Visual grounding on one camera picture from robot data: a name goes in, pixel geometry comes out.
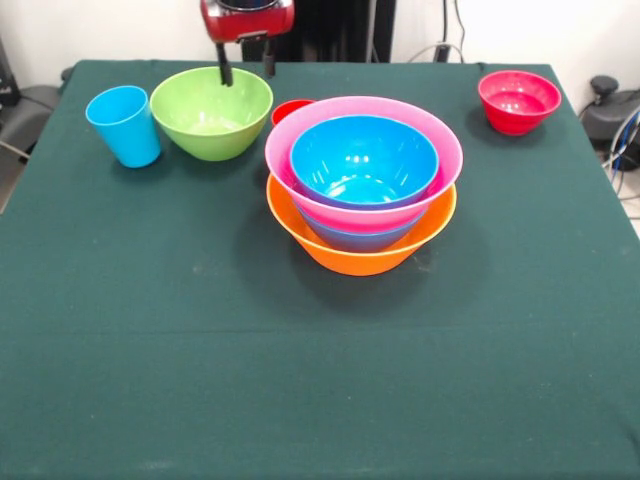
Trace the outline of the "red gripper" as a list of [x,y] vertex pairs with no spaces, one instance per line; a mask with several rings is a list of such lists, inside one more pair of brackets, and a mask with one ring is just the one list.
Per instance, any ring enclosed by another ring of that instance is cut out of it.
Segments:
[[[293,1],[205,1],[200,11],[210,39],[215,43],[221,83],[233,85],[232,67],[224,43],[246,39],[274,37],[291,30],[295,4]],[[275,76],[275,39],[264,42],[263,64],[268,78]]]

